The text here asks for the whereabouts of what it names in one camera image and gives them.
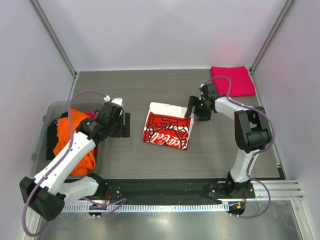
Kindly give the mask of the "white t-shirt with red print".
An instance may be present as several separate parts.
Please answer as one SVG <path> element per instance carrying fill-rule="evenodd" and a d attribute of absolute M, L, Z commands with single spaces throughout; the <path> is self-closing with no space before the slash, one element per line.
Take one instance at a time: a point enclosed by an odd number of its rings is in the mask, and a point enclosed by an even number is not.
<path fill-rule="evenodd" d="M 185 117 L 186 107 L 151 102 L 145 120 L 142 141 L 178 150 L 187 150 L 195 115 Z"/>

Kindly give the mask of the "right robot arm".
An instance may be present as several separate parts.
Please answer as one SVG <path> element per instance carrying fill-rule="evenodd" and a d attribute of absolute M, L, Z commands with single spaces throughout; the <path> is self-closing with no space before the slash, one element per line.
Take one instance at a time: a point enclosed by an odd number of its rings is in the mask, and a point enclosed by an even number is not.
<path fill-rule="evenodd" d="M 263 107 L 252 107 L 219 94 L 214 83 L 202 84 L 199 97 L 190 96 L 185 116 L 194 114 L 206 122 L 212 113 L 223 114 L 234 121 L 234 138 L 238 147 L 232 169 L 226 177 L 225 191 L 231 198 L 240 198 L 250 188 L 252 165 L 272 142 L 269 119 Z"/>

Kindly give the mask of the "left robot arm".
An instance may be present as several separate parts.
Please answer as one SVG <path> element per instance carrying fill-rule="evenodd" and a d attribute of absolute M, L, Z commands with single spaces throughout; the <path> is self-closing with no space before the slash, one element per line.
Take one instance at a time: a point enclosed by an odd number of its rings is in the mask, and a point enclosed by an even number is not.
<path fill-rule="evenodd" d="M 66 204 L 87 196 L 100 200 L 107 192 L 103 179 L 91 173 L 66 183 L 77 164 L 108 137 L 128 137 L 130 114 L 123 110 L 123 99 L 106 101 L 96 118 L 83 119 L 71 130 L 71 139 L 58 155 L 33 178 L 20 183 L 23 202 L 46 221 L 54 220 Z"/>

